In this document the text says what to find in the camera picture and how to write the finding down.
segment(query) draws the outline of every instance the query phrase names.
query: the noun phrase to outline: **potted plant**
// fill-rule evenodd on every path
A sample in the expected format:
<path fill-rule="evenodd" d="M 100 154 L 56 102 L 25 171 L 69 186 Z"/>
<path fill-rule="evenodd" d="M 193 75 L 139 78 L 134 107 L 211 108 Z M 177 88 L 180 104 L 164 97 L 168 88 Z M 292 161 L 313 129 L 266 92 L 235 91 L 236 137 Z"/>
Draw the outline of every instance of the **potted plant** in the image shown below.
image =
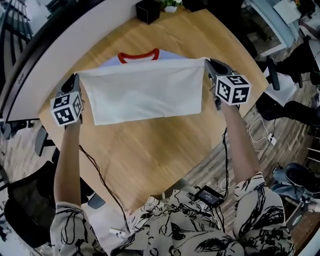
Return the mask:
<path fill-rule="evenodd" d="M 182 0 L 162 0 L 166 13 L 175 13 L 177 7 L 182 4 Z"/>

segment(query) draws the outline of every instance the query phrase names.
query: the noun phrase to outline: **shirt sleeve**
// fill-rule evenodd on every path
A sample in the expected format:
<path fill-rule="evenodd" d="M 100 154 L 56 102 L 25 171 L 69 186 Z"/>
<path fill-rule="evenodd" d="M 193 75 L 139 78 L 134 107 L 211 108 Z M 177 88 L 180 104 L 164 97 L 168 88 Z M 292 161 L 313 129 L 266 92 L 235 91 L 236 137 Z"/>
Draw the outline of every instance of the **shirt sleeve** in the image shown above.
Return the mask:
<path fill-rule="evenodd" d="M 50 228 L 54 256 L 106 256 L 84 211 L 67 202 L 56 204 Z"/>
<path fill-rule="evenodd" d="M 278 194 L 271 191 L 261 172 L 235 187 L 233 233 L 250 256 L 294 255 L 294 243 L 285 223 Z"/>

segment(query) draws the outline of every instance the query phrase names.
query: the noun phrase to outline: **white pot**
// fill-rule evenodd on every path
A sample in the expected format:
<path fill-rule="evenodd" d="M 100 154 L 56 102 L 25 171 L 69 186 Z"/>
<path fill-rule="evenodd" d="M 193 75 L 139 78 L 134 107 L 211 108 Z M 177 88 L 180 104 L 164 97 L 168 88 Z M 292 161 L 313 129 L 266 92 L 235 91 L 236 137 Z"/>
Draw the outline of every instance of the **white pot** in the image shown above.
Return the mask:
<path fill-rule="evenodd" d="M 175 13 L 177 10 L 177 6 L 167 6 L 166 8 L 164 8 L 164 11 L 166 13 Z"/>

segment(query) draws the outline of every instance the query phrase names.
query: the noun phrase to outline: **small plant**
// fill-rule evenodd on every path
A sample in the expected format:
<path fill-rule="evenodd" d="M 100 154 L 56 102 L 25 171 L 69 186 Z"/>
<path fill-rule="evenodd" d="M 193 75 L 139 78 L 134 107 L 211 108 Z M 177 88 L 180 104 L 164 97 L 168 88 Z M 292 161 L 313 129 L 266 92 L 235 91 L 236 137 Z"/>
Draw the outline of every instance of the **small plant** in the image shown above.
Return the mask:
<path fill-rule="evenodd" d="M 182 5 L 182 0 L 162 0 L 163 5 L 177 7 Z"/>

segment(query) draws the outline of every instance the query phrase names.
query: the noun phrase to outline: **black and white patterned shirt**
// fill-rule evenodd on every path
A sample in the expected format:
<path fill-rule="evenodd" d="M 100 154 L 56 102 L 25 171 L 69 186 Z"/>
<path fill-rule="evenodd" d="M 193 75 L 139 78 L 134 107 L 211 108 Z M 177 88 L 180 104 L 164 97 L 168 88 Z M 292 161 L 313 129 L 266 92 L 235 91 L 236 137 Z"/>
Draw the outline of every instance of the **black and white patterned shirt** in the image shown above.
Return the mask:
<path fill-rule="evenodd" d="M 280 197 L 266 187 L 263 175 L 235 187 L 233 234 L 221 231 L 212 211 L 186 191 L 166 201 L 150 197 L 130 217 L 132 235 L 111 256 L 293 256 Z M 54 256 L 104 256 L 83 210 L 56 204 L 51 226 Z"/>

